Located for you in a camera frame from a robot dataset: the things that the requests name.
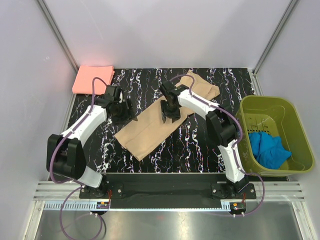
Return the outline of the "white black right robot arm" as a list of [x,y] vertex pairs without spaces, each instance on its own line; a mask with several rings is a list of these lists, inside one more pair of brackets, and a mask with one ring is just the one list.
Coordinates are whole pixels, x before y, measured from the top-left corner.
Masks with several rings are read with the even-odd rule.
[[186,107],[206,121],[207,134],[217,145],[224,162],[227,178],[227,192],[232,198],[239,198],[249,184],[238,151],[238,142],[242,138],[240,124],[226,107],[221,107],[193,91],[187,86],[160,86],[165,99],[160,101],[162,121],[171,119],[173,123],[181,117],[181,110]]

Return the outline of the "beige t shirt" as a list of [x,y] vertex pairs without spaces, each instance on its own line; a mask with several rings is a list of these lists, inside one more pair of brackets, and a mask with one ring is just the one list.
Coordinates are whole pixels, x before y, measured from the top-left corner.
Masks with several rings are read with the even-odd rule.
[[[207,82],[198,74],[188,71],[187,75],[183,76],[175,85],[177,87],[180,85],[190,87],[192,78],[194,78],[195,83],[192,86],[192,91],[197,95],[210,101],[220,94],[218,86]],[[167,119],[166,122],[163,122],[161,101],[164,99],[165,97],[163,96],[157,99],[137,116],[137,121],[132,120],[114,135],[120,145],[128,150],[138,161],[141,161],[155,150],[188,116],[194,114],[187,107],[181,107],[181,118],[179,120],[172,122]]]

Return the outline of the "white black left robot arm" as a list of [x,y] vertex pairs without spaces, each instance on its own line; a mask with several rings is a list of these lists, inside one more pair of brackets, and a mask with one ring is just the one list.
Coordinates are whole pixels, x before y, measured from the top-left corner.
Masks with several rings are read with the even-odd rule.
[[108,118],[115,124],[136,121],[131,99],[97,98],[70,128],[48,138],[46,168],[54,183],[74,181],[86,185],[97,198],[108,193],[103,175],[87,165],[84,153],[89,137]]

